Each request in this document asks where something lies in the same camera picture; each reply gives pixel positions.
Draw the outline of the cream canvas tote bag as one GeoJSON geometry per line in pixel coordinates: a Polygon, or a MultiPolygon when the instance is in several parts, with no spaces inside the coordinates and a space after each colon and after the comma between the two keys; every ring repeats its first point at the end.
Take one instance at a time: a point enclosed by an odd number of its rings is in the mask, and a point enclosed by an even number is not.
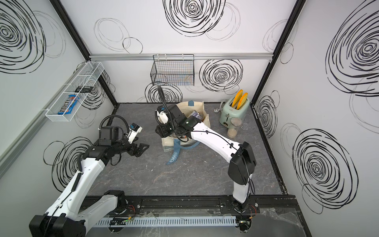
{"type": "Polygon", "coordinates": [[[168,165],[177,160],[181,150],[190,150],[200,143],[190,135],[196,122],[201,121],[210,127],[204,102],[198,101],[185,101],[168,107],[160,106],[156,111],[156,119],[158,121],[156,132],[161,137],[163,150],[172,152],[168,165]]]}

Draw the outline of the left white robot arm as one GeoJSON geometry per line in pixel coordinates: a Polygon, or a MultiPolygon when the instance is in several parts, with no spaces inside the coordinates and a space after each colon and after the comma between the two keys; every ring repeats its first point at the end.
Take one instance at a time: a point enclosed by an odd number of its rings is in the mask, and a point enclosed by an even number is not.
{"type": "Polygon", "coordinates": [[[137,145],[142,127],[133,123],[123,138],[118,139],[114,126],[100,128],[99,140],[85,153],[78,154],[78,169],[61,193],[43,215],[35,215],[29,224],[33,237],[84,237],[108,213],[124,213],[130,208],[123,191],[110,190],[90,207],[80,208],[97,176],[116,155],[128,153],[139,157],[149,145],[137,145]]]}

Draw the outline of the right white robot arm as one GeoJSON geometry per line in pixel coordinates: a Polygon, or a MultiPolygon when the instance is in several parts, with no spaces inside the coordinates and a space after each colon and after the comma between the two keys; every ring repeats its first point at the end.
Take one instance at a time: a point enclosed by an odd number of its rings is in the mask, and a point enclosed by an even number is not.
{"type": "Polygon", "coordinates": [[[197,111],[185,115],[177,105],[159,106],[155,111],[156,133],[161,138],[176,135],[200,142],[229,164],[228,176],[234,183],[233,198],[245,205],[251,194],[250,180],[257,165],[249,143],[232,141],[208,127],[197,111]]]}

